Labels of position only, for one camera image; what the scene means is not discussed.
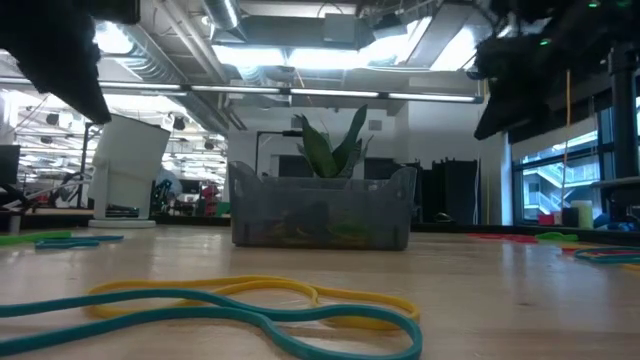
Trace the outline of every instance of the fluorescent light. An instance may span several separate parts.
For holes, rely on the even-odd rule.
[[[321,90],[321,89],[291,89],[292,95],[320,95],[376,98],[378,93],[374,91],[347,91],[347,90]]]
[[[134,89],[134,90],[181,90],[177,84],[151,84],[118,81],[100,81],[100,87],[105,89]]]
[[[389,99],[417,100],[417,101],[443,101],[443,102],[475,102],[474,96],[439,95],[439,94],[409,94],[389,93]]]
[[[108,54],[128,54],[133,50],[133,43],[120,30],[118,25],[103,21],[96,25],[96,36],[93,39],[100,50]]]
[[[431,65],[432,71],[456,71],[471,59],[476,53],[476,43],[473,33],[468,28],[462,28],[442,53]]]
[[[398,56],[396,57],[395,62],[396,65],[404,63],[409,59],[409,56],[411,56],[413,51],[416,49],[416,46],[418,46],[418,43],[424,36],[424,33],[429,28],[431,20],[433,20],[433,17],[427,16],[425,18],[422,18],[421,20],[416,20],[418,22],[417,24],[416,21],[414,21],[407,25],[407,32],[409,32],[411,35],[409,35],[409,40],[407,40],[404,48],[400,52],[398,52]]]
[[[289,57],[289,66],[299,69],[349,70],[362,67],[355,50],[295,49]]]
[[[234,66],[281,66],[285,65],[282,50],[278,48],[251,48],[213,46],[213,51],[223,64]]]
[[[279,94],[280,89],[268,87],[245,87],[245,86],[217,86],[217,85],[194,85],[193,91],[226,92],[231,94]]]
[[[105,94],[104,100],[110,108],[118,108],[122,110],[187,113],[184,106],[176,104],[166,96]]]
[[[82,155],[80,149],[54,149],[54,148],[28,148],[21,147],[20,153],[45,153],[45,154],[62,154],[62,155]],[[87,150],[87,156],[93,156],[95,150]]]

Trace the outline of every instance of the computer monitor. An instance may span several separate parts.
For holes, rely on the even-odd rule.
[[[183,194],[200,194],[200,180],[180,179]]]
[[[0,145],[0,184],[18,182],[20,145]]]

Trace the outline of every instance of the red object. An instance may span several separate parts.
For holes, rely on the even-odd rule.
[[[467,236],[475,237],[483,240],[506,240],[520,244],[537,244],[538,240],[531,235],[515,235],[515,234],[467,234]]]
[[[538,225],[554,225],[553,215],[538,215]]]

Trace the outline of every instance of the white panel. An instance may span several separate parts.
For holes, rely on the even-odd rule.
[[[548,133],[532,137],[525,141],[511,145],[511,158],[517,161],[527,155],[535,154],[554,145],[562,144],[580,135],[597,130],[595,117],[588,118],[571,125],[569,128],[563,127],[549,131]]]

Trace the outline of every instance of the black structure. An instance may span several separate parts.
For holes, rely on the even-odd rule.
[[[89,129],[91,124],[84,124],[84,137],[82,138],[82,158],[80,160],[80,181],[84,180],[84,172],[87,168],[87,147],[89,146]],[[82,208],[82,190],[83,185],[78,185],[78,199],[76,200],[76,207]]]
[[[615,176],[638,176],[638,126],[636,122],[637,48],[634,44],[616,45],[609,55],[609,73],[613,94],[613,134]]]
[[[256,157],[253,171],[258,173],[258,156],[260,156],[260,137],[265,134],[282,135],[284,137],[302,137],[302,131],[285,130],[285,131],[258,131],[256,133]]]
[[[0,145],[0,184],[18,182],[20,145]]]

